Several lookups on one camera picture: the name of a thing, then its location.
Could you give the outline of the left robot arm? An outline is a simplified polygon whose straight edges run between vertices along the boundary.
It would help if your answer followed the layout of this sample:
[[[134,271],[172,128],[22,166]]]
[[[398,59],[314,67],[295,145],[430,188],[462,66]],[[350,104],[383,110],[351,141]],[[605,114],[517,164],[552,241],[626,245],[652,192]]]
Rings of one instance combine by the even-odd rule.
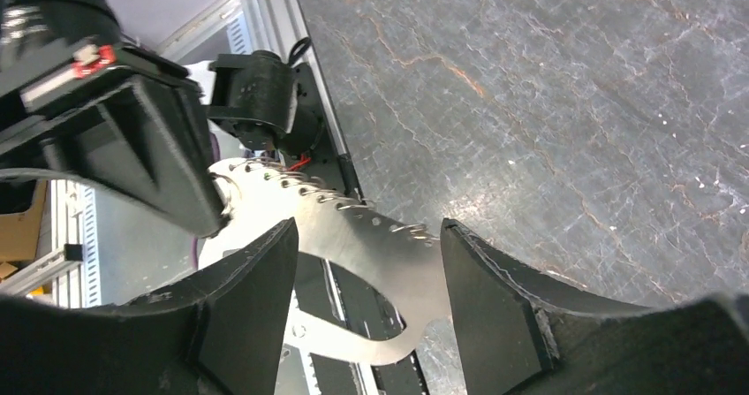
[[[106,0],[1,0],[1,210],[28,210],[37,183],[70,179],[133,200],[199,237],[227,221],[209,175],[209,127],[241,142],[309,149],[295,64],[266,50],[220,55],[208,104],[185,67],[128,42]]]

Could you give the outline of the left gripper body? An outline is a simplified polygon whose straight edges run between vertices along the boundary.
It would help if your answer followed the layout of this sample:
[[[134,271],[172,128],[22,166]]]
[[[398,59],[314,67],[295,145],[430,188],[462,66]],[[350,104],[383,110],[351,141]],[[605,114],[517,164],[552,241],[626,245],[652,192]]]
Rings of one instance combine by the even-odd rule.
[[[136,45],[106,0],[1,0],[1,143],[191,141],[184,67]]]

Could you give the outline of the metal key organizer plate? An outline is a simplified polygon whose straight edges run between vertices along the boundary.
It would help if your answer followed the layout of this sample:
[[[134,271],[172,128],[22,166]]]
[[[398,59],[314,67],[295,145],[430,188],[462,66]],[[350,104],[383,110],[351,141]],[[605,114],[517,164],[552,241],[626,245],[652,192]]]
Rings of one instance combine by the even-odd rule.
[[[334,360],[390,365],[419,344],[427,326],[449,315],[437,238],[421,224],[401,224],[303,172],[261,158],[228,158],[209,168],[230,221],[199,254],[206,268],[237,252],[277,222],[294,218],[302,254],[326,260],[372,286],[405,321],[377,341],[290,308],[284,341]]]

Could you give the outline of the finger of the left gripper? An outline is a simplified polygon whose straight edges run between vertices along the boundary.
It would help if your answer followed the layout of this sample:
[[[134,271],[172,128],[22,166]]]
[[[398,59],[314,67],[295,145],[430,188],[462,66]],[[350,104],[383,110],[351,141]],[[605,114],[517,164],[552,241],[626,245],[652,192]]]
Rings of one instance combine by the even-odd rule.
[[[49,118],[1,132],[1,180],[69,179],[134,201],[198,237],[226,225],[209,171],[208,121],[194,83],[131,77]]]

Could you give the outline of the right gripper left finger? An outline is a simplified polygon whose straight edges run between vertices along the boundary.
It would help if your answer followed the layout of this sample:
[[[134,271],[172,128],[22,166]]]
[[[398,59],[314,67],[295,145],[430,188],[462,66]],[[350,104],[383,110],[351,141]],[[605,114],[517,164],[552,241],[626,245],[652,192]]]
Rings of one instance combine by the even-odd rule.
[[[237,252],[128,303],[1,299],[4,394],[271,394],[299,234],[279,222]]]

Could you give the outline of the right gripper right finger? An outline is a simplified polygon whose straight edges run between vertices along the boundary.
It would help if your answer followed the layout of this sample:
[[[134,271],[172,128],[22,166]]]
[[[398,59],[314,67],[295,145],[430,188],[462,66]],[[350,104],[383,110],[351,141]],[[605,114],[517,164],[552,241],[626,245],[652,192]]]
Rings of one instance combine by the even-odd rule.
[[[746,294],[642,307],[556,280],[456,220],[440,238],[469,393],[747,393]]]

